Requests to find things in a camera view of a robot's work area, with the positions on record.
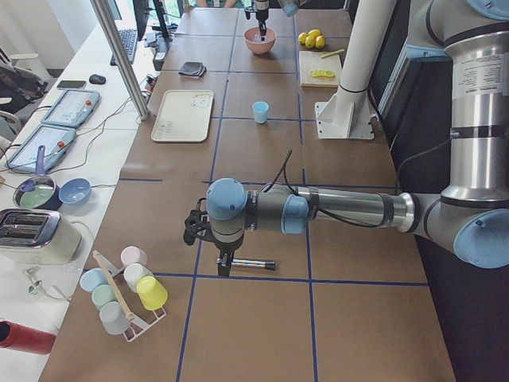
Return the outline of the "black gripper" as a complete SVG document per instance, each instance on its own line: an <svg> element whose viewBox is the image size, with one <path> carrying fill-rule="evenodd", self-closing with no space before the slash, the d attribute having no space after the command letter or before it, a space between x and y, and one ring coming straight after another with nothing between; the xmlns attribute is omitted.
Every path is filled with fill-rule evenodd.
<svg viewBox="0 0 509 382"><path fill-rule="evenodd" d="M244 229L235 232L219 232L211 229L215 246L220 250L220 256L216 260L218 276L229 276L234 260L235 251L243 244Z"/></svg>
<svg viewBox="0 0 509 382"><path fill-rule="evenodd" d="M269 17L269 8L270 1L269 0L253 0L252 1L253 11L255 13L255 17L258 21L258 29L260 33L260 37L262 37L262 41L266 39L266 21Z"/></svg>

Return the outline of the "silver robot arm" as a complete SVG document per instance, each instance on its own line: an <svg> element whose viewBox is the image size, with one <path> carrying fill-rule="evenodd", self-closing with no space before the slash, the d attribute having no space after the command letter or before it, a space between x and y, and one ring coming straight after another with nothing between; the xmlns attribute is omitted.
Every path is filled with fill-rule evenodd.
<svg viewBox="0 0 509 382"><path fill-rule="evenodd" d="M264 41L267 32L266 21L269 18L270 1L254 0L251 2L251 4L252 10L247 10L246 16L249 18L248 15L250 13L254 13L255 18L258 21L261 40ZM304 4L306 4L306 0L279 0L278 4L284 11L285 15L287 17L291 17L295 15L295 13L299 11L299 9L303 7Z"/></svg>
<svg viewBox="0 0 509 382"><path fill-rule="evenodd" d="M188 217L185 241L214 243L229 275L245 231L299 234L327 216L423 236L481 268L508 264L508 4L414 1L407 56L453 62L450 182L438 194L358 193L273 182L213 182Z"/></svg>

